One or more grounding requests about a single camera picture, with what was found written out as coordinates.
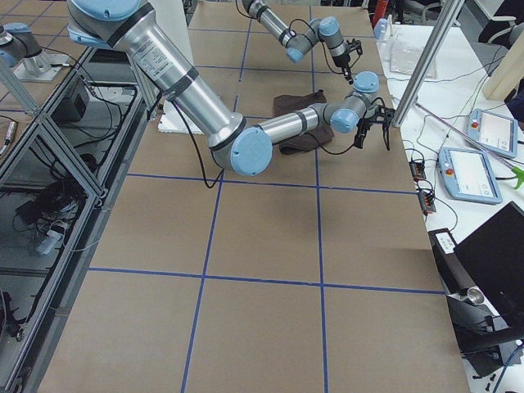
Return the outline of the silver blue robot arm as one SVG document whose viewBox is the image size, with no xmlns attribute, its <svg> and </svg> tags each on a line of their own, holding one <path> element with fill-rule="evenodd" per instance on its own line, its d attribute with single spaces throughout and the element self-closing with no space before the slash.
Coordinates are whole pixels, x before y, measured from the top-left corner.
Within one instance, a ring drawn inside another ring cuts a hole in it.
<svg viewBox="0 0 524 393">
<path fill-rule="evenodd" d="M 301 61 L 317 43 L 324 44 L 352 86 L 352 92 L 340 103 L 314 103 L 251 125 L 244 115 L 224 105 L 160 28 L 156 10 L 148 1 L 69 1 L 68 29 L 73 41 L 125 52 L 162 92 L 165 100 L 203 132 L 210 154 L 222 169 L 245 176 L 260 174 L 272 159 L 273 145 L 309 134 L 323 125 L 339 133 L 355 130 L 353 145 L 357 148 L 363 146 L 373 124 L 380 124 L 383 138 L 389 138 L 395 112 L 379 97 L 375 73 L 351 74 L 350 53 L 360 52 L 361 46 L 357 40 L 343 38 L 336 18 L 313 19 L 308 22 L 306 32 L 300 34 L 262 1 L 245 1 L 242 5 L 244 16 L 263 25 L 293 62 Z"/>
<path fill-rule="evenodd" d="M 362 44 L 359 40 L 344 38 L 336 17 L 329 16 L 310 21 L 295 18 L 287 24 L 265 1 L 242 1 L 242 7 L 244 12 L 240 11 L 237 5 L 239 13 L 258 21 L 272 34 L 285 48 L 285 53 L 291 62 L 302 61 L 316 44 L 321 43 L 329 70 L 334 74 L 342 75 L 349 84 L 354 83 L 350 54 L 355 52 L 357 58 L 362 56 Z"/>
</svg>

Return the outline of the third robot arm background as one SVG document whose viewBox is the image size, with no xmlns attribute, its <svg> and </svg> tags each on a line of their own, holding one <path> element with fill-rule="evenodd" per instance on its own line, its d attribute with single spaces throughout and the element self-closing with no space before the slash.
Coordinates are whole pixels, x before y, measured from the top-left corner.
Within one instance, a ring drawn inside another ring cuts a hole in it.
<svg viewBox="0 0 524 393">
<path fill-rule="evenodd" d="M 14 70 L 18 80 L 25 82 L 51 82 L 61 68 L 52 65 L 52 56 L 44 51 L 29 26 L 21 22 L 1 25 L 1 60 Z"/>
</svg>

